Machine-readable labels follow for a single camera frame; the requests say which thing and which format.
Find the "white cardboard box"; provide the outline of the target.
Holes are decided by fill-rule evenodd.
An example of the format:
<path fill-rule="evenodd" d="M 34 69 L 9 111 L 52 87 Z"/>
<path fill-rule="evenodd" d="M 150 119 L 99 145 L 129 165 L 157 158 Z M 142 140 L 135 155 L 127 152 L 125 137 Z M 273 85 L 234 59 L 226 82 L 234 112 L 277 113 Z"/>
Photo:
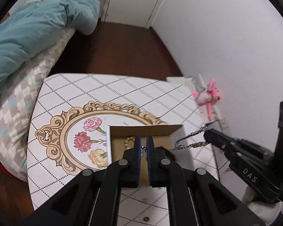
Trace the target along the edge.
<path fill-rule="evenodd" d="M 160 124 L 160 125 L 142 125 L 142 126 L 107 126 L 107 154 L 108 164 L 111 164 L 123 157 L 125 150 L 133 148 L 134 140 L 131 138 L 139 137 L 141 139 L 141 172 L 140 187 L 149 187 L 148 164 L 146 156 L 146 138 L 151 136 L 154 146 L 162 146 L 171 151 L 175 148 L 175 141 L 183 137 L 185 131 L 181 124 Z"/>

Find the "pink panther plush toy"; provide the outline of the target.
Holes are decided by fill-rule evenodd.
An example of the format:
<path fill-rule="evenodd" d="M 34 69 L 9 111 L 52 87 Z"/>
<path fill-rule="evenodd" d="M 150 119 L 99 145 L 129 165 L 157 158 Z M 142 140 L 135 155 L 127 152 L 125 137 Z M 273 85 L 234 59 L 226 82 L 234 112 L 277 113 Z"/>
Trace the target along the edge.
<path fill-rule="evenodd" d="M 216 86 L 216 81 L 211 79 L 210 83 L 204 90 L 192 92 L 192 96 L 199 107 L 206 106 L 208 120 L 212 121 L 212 106 L 221 99 L 220 91 Z"/>

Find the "white patterned tablecloth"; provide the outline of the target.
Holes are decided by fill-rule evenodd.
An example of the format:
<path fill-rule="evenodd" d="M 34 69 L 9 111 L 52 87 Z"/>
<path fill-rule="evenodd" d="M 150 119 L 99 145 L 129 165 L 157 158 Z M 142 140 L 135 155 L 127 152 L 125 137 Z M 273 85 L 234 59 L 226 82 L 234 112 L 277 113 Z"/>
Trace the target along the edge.
<path fill-rule="evenodd" d="M 204 168 L 217 177 L 210 145 L 185 139 L 203 125 L 192 92 L 183 83 L 131 76 L 62 73 L 45 79 L 33 111 L 27 145 L 32 205 L 39 208 L 86 168 L 94 171 L 122 158 L 135 137 L 152 136 L 181 167 Z"/>

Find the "checkered bed sheet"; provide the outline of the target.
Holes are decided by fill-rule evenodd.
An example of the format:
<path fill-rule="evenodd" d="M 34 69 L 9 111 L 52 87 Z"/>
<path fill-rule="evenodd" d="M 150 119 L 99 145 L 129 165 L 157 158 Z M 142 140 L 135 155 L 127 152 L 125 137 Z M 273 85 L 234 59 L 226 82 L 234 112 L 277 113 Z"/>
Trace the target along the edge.
<path fill-rule="evenodd" d="M 63 29 L 57 42 L 24 62 L 7 78 L 0 96 L 0 164 L 27 182 L 27 136 L 44 79 L 58 61 L 74 28 Z"/>

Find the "white door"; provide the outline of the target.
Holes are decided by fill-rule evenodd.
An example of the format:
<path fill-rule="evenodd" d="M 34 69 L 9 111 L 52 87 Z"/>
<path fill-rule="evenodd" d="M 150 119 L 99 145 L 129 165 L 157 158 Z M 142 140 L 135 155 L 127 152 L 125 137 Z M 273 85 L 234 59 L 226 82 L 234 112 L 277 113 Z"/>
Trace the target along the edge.
<path fill-rule="evenodd" d="M 105 0 L 102 21 L 149 28 L 162 0 Z"/>

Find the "teal duvet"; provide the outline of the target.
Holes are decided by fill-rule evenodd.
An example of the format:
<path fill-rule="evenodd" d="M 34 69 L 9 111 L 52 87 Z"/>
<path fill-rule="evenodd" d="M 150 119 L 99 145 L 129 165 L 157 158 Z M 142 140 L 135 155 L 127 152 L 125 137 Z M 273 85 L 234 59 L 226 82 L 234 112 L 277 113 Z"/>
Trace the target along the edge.
<path fill-rule="evenodd" d="M 24 62 L 53 46 L 62 30 L 73 27 L 90 35 L 96 28 L 101 0 L 30 2 L 0 25 L 0 94 L 8 76 Z"/>

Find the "white wall socket panel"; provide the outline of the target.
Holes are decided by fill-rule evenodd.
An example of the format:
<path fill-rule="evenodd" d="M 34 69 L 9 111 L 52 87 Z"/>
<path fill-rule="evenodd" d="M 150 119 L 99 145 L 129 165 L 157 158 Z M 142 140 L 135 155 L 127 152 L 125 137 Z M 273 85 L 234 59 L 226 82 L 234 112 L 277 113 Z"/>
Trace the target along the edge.
<path fill-rule="evenodd" d="M 226 119 L 226 117 L 219 119 L 218 122 L 219 122 L 220 128 L 222 130 L 229 128 L 229 123 L 228 123 L 228 120 Z"/>

